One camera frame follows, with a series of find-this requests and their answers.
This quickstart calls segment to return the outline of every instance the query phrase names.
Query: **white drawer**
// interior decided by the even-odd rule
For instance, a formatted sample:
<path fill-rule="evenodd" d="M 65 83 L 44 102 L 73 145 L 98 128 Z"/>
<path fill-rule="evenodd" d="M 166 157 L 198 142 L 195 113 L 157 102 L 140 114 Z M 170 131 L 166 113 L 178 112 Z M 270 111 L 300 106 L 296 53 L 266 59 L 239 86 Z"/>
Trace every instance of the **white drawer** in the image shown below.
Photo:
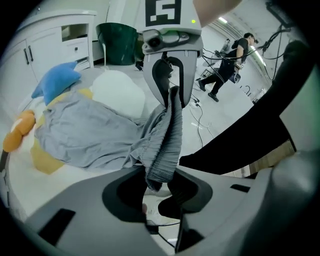
<path fill-rule="evenodd" d="M 89 56 L 88 38 L 77 38 L 62 43 L 63 58 L 74 62 Z"/>

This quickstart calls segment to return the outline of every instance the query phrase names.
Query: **orange plush foot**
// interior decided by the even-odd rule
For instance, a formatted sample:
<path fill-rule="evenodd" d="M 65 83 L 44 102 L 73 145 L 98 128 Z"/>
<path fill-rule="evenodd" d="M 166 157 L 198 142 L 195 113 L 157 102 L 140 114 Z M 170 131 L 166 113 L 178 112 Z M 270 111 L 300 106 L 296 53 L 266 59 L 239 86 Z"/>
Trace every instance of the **orange plush foot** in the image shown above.
<path fill-rule="evenodd" d="M 22 142 L 22 134 L 19 130 L 14 129 L 13 132 L 8 133 L 3 140 L 3 150 L 5 152 L 12 152 L 19 148 Z"/>
<path fill-rule="evenodd" d="M 36 123 L 35 114 L 32 110 L 22 112 L 18 119 L 21 119 L 21 121 L 3 140 L 3 150 L 5 152 L 10 153 L 19 148 L 23 136 L 27 135 Z"/>
<path fill-rule="evenodd" d="M 27 135 L 36 123 L 35 116 L 30 113 L 26 113 L 22 116 L 22 121 L 17 124 L 15 129 L 18 129 L 23 136 Z"/>

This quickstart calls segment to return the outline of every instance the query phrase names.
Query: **black t-shirt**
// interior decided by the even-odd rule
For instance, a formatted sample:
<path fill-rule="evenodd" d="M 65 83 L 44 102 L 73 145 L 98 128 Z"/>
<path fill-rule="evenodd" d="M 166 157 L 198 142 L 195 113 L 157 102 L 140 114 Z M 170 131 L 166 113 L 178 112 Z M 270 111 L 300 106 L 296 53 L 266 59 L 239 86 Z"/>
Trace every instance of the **black t-shirt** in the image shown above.
<path fill-rule="evenodd" d="M 234 44 L 232 45 L 232 49 L 234 49 L 233 51 L 231 51 L 231 52 L 229 52 L 229 54 L 227 55 L 227 57 L 229 57 L 229 58 L 235 58 L 235 57 L 237 57 L 237 48 L 238 48 L 238 46 L 242 46 L 242 48 L 243 48 L 243 55 L 247 55 L 248 54 L 248 52 L 249 52 L 249 43 L 248 43 L 248 40 L 247 39 L 245 39 L 245 38 L 240 38 L 239 40 L 237 40 L 237 41 L 235 41 L 234 42 Z M 245 62 L 245 60 L 246 60 L 246 56 L 245 57 L 243 57 L 242 59 L 241 59 L 241 62 Z"/>

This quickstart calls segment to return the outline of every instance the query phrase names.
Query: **drawer handle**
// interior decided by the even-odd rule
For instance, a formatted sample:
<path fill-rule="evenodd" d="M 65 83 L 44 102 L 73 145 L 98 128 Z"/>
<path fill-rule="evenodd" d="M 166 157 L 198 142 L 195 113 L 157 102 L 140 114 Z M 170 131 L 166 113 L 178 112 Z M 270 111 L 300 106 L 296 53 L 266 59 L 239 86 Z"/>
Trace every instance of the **drawer handle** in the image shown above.
<path fill-rule="evenodd" d="M 24 56 L 25 56 L 25 59 L 26 59 L 26 64 L 29 65 L 29 60 L 28 60 L 28 55 L 27 55 L 26 48 L 24 48 L 23 51 L 24 51 Z"/>
<path fill-rule="evenodd" d="M 32 57 L 32 51 L 31 51 L 30 45 L 28 46 L 28 48 L 29 48 L 29 53 L 30 53 L 31 61 L 33 62 L 33 61 L 34 61 L 34 58 Z"/>

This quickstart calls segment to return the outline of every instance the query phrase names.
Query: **gray fabric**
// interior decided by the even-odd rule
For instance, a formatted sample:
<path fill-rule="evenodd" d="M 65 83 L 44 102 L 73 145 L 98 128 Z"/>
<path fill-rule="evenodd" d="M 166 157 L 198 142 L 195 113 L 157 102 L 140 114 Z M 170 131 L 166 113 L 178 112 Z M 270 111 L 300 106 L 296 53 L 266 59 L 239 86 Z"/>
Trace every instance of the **gray fabric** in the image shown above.
<path fill-rule="evenodd" d="M 182 145 L 179 87 L 171 88 L 168 108 L 159 105 L 147 119 L 130 119 L 73 91 L 43 112 L 35 131 L 43 150 L 80 168 L 119 170 L 144 165 L 149 188 L 170 182 Z"/>

